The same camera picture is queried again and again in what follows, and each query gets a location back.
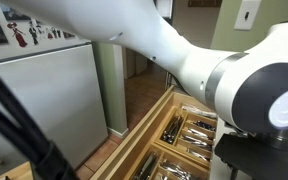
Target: drawer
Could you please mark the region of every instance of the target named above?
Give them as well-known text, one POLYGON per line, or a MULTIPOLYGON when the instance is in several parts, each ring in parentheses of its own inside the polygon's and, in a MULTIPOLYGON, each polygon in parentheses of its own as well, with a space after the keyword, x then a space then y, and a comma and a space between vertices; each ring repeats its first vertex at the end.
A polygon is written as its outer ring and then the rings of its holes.
POLYGON ((184 111, 181 109, 183 104, 193 105, 203 111, 211 111, 194 98, 173 92, 173 87, 171 87, 91 179, 132 179, 152 157, 154 157, 154 166, 151 168, 150 179, 158 179, 162 175, 176 179, 175 174, 165 169, 167 168, 165 165, 170 163, 178 165, 180 169, 192 176, 208 179, 215 131, 201 128, 194 122, 207 123, 216 129, 217 121, 184 111), (166 141, 165 138, 163 139, 163 132, 176 118, 181 119, 176 124, 178 129, 174 131, 176 133, 172 136, 173 139, 166 141), (193 134, 192 129, 207 137, 193 134), (210 149, 196 146, 187 141, 184 136, 193 137, 204 144, 207 143, 210 149))

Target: black cable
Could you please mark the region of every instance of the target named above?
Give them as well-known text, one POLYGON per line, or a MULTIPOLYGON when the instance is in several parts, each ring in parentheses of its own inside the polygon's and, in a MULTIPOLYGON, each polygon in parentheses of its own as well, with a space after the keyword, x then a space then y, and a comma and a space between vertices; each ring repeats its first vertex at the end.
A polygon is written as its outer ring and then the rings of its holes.
POLYGON ((41 157, 36 153, 36 149, 23 138, 23 134, 21 134, 17 127, 1 112, 0 133, 11 141, 32 162, 37 163, 40 161, 41 157))
POLYGON ((37 152, 44 156, 49 147, 49 142, 35 124, 31 116, 23 108, 21 103, 15 98, 11 91, 0 79, 0 102, 22 126, 24 136, 35 146, 37 152))

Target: tiled floor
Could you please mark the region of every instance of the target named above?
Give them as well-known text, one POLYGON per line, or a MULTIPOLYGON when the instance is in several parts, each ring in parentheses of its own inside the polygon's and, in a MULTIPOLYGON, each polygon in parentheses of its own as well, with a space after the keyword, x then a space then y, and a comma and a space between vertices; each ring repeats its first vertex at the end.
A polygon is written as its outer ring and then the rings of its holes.
MULTIPOLYGON (((127 125, 130 131, 165 92, 166 71, 149 62, 140 75, 125 80, 127 125)), ((92 177, 123 140, 110 134, 108 140, 76 172, 81 180, 92 177)))

